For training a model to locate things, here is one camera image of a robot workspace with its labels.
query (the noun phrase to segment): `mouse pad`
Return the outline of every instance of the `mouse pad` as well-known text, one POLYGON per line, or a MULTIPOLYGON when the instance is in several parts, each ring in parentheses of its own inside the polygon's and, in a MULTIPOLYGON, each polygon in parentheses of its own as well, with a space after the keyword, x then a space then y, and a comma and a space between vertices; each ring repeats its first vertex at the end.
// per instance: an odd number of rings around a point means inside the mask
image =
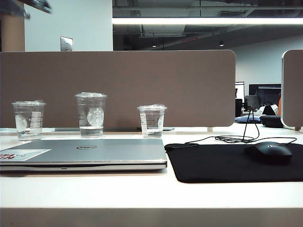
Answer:
POLYGON ((303 145, 288 144, 288 164, 264 164, 244 154, 251 144, 199 145, 167 151, 176 178, 184 183, 303 181, 303 145))

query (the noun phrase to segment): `black cable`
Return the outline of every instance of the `black cable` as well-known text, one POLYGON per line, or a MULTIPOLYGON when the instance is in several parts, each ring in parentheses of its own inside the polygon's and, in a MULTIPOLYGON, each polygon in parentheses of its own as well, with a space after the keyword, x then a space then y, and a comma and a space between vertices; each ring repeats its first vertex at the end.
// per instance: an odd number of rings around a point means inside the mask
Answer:
POLYGON ((220 140, 220 141, 223 141, 223 142, 226 142, 226 143, 240 143, 240 142, 242 142, 242 143, 252 143, 252 142, 256 142, 256 141, 259 141, 259 140, 265 140, 265 139, 293 139, 292 141, 290 141, 288 143, 285 143, 283 145, 290 144, 290 143, 292 143, 292 142, 294 142, 294 141, 297 140, 297 138, 295 138, 295 137, 266 137, 266 138, 258 139, 259 136, 260 136, 260 131, 259 131, 258 126, 256 124, 256 121, 255 121, 255 118, 254 118, 254 112, 252 111, 252 109, 253 109, 253 105, 250 107, 250 111, 249 111, 249 114, 248 114, 248 117, 247 117, 247 120, 246 120, 246 123, 245 123, 245 129, 244 129, 243 136, 235 136, 235 135, 209 136, 209 137, 206 137, 206 138, 203 138, 203 139, 200 139, 200 140, 194 140, 194 141, 185 142, 185 144, 191 144, 191 146, 186 146, 186 147, 171 147, 171 148, 181 149, 181 148, 196 147, 196 146, 199 146, 199 144, 197 144, 197 143, 192 144, 193 142, 203 141, 203 140, 206 140, 206 139, 209 139, 209 138, 215 138, 216 140, 220 140), (250 113, 251 112, 252 112, 252 119, 253 119, 254 124, 255 124, 255 126, 257 128, 257 131, 258 131, 258 136, 255 137, 255 138, 251 137, 251 136, 245 136, 246 128, 247 128, 248 121, 250 119, 250 113))

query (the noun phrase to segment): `fluorescent light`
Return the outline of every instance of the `fluorescent light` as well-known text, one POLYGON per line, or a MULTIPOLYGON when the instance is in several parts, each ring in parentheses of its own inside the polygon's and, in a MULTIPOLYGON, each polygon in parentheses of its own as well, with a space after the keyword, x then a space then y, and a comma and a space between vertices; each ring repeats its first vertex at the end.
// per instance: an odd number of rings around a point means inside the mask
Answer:
POLYGON ((303 18, 113 18, 114 25, 303 25, 303 18))

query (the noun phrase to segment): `silver laptop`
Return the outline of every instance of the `silver laptop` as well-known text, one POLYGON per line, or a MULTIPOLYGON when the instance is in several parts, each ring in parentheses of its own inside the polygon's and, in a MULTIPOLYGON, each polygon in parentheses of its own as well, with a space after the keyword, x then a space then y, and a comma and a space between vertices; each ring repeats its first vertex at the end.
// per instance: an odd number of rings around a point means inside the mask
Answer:
POLYGON ((155 170, 166 166, 161 139, 37 140, 0 151, 0 171, 155 170))

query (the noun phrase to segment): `desk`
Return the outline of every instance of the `desk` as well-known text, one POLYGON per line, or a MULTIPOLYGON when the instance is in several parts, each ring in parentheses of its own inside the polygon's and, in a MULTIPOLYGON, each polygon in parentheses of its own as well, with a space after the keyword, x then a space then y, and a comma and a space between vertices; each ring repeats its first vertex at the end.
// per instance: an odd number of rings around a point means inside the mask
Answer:
MULTIPOLYGON (((163 143, 186 142, 210 135, 241 135, 244 124, 176 128, 163 132, 163 143)), ((247 135, 255 136, 253 124, 247 135)), ((261 137, 297 137, 289 129, 258 125, 261 137)), ((2 132, 1 149, 24 142, 2 132)), ((79 139, 78 132, 45 132, 43 139, 79 139)), ((107 132, 105 139, 142 138, 139 132, 107 132)), ((203 144, 223 143, 212 138, 203 144)), ((301 227, 303 182, 196 183, 166 170, 152 173, 2 175, 1 226, 164 226, 164 227, 301 227)))

